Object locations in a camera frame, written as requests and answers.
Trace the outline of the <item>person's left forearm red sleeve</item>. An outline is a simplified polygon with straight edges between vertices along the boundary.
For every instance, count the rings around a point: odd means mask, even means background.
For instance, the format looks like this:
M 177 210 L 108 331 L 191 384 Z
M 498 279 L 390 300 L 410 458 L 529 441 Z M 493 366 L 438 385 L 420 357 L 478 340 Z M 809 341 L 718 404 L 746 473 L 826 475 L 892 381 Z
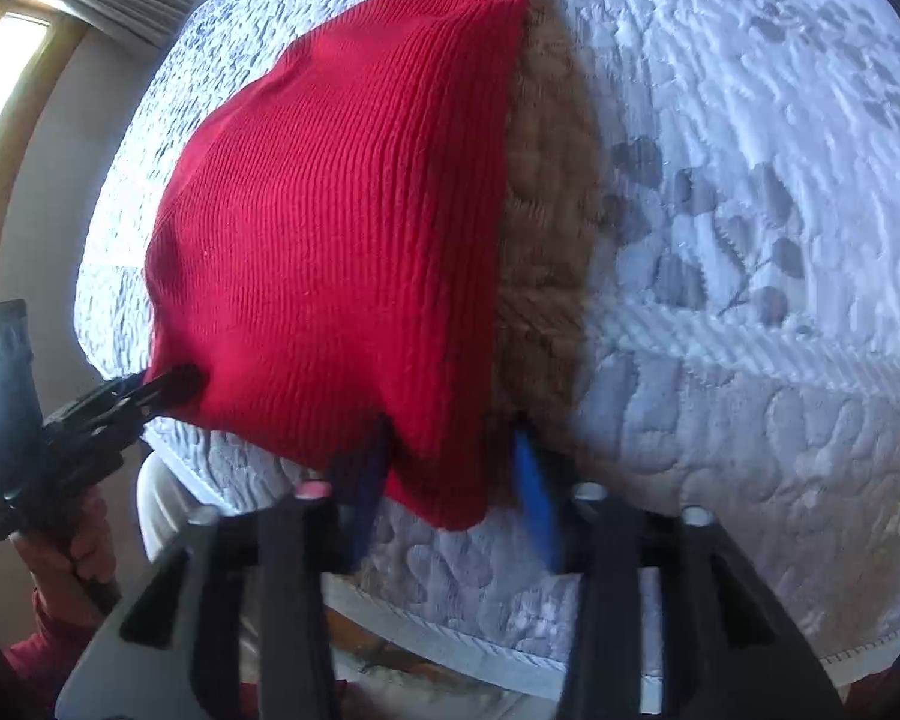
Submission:
M 38 590 L 32 593 L 32 608 L 35 632 L 6 649 L 4 658 L 41 710 L 52 715 L 59 693 L 97 628 L 53 616 Z

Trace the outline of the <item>person's left hand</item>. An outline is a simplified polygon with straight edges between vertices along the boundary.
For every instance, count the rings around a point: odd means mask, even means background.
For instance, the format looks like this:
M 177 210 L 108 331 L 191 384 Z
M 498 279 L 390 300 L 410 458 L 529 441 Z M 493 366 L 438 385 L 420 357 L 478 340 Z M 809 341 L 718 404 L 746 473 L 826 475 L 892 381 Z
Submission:
M 56 621 L 97 628 L 103 613 L 79 583 L 109 583 L 115 578 L 116 556 L 109 507 L 102 491 L 91 488 L 77 512 L 73 538 L 63 551 L 38 532 L 14 533 L 14 550 L 34 579 L 43 609 Z

